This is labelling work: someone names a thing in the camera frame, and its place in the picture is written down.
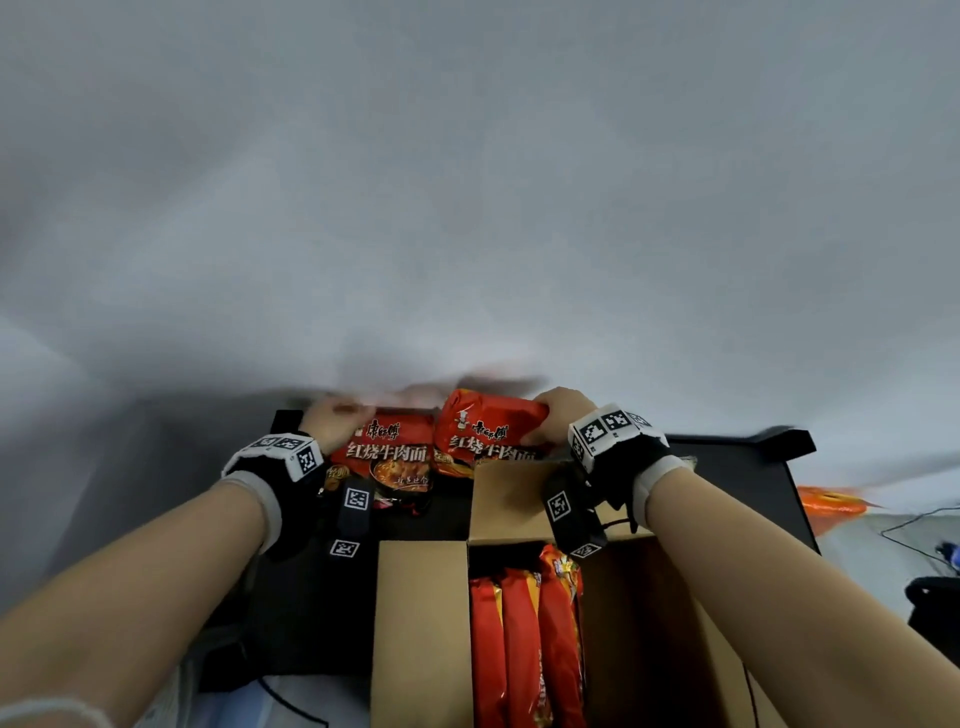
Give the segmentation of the person's left hand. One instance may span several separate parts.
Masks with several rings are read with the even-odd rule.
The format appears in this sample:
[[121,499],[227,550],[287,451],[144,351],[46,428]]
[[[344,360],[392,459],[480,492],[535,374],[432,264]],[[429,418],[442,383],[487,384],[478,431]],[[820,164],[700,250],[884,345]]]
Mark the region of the person's left hand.
[[317,399],[304,411],[297,430],[314,439],[320,453],[328,456],[348,443],[376,412],[376,407],[354,397],[330,395]]

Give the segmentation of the person's right hand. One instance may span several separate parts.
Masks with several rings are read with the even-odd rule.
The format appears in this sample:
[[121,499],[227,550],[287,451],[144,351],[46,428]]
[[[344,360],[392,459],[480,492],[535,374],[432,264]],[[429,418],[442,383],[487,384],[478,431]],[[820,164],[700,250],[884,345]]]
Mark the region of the person's right hand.
[[533,402],[548,409],[542,423],[523,438],[525,447],[560,446],[568,442],[570,425],[593,413],[598,405],[580,391],[555,387],[538,394]]

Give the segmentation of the red instant noodle packet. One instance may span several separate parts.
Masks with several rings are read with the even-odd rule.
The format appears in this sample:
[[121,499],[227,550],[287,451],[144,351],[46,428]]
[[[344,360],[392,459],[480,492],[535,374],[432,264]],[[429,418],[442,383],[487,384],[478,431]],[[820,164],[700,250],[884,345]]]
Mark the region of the red instant noodle packet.
[[487,460],[542,460],[549,444],[525,446],[524,436],[543,415],[536,402],[520,397],[456,389],[441,407],[434,426],[434,471],[443,477],[473,479]]
[[555,728],[588,728],[581,635],[581,568],[547,543],[539,557],[538,625],[543,676]]
[[470,579],[474,728],[508,728],[502,591],[491,577]]
[[329,456],[324,493],[350,480],[371,485],[374,509],[426,514],[434,484],[435,413],[428,409],[378,408],[348,442]]
[[500,578],[509,728],[550,728],[539,624],[540,576],[508,567]]

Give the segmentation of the person's left forearm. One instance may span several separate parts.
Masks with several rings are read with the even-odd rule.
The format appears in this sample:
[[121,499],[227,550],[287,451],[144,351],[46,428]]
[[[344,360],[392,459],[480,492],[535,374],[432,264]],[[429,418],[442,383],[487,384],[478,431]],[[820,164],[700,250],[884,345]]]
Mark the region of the person's left forearm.
[[0,728],[134,728],[266,534],[221,482],[30,593],[0,616]]

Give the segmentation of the person's right forearm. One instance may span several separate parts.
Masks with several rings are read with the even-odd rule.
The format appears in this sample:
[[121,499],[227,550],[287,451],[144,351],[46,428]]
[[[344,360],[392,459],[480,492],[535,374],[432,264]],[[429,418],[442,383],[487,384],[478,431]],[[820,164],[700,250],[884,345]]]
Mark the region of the person's right forearm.
[[783,528],[685,467],[645,509],[789,728],[960,728],[960,668]]

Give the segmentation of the brown cardboard box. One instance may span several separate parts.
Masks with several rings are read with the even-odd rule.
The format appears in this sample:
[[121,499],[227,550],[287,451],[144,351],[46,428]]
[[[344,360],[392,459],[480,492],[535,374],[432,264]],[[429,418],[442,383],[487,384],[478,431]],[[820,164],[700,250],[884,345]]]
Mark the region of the brown cardboard box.
[[[371,728],[474,728],[470,560],[552,539],[559,462],[475,470],[466,540],[380,543]],[[582,561],[587,728],[787,728],[648,531],[619,524]]]

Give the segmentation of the orange plastic bag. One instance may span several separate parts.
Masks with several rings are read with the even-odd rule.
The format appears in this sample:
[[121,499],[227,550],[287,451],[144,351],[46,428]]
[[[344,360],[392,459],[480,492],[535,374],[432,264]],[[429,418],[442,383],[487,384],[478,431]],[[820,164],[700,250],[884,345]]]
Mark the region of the orange plastic bag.
[[798,485],[797,491],[815,538],[858,520],[874,507],[874,504],[861,496],[846,491],[831,491],[806,485]]

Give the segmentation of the black bag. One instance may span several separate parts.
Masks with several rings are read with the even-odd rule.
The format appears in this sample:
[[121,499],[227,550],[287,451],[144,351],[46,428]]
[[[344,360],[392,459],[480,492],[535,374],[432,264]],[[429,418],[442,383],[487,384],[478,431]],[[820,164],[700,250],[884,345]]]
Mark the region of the black bag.
[[960,577],[918,577],[904,594],[912,606],[908,625],[960,665]]

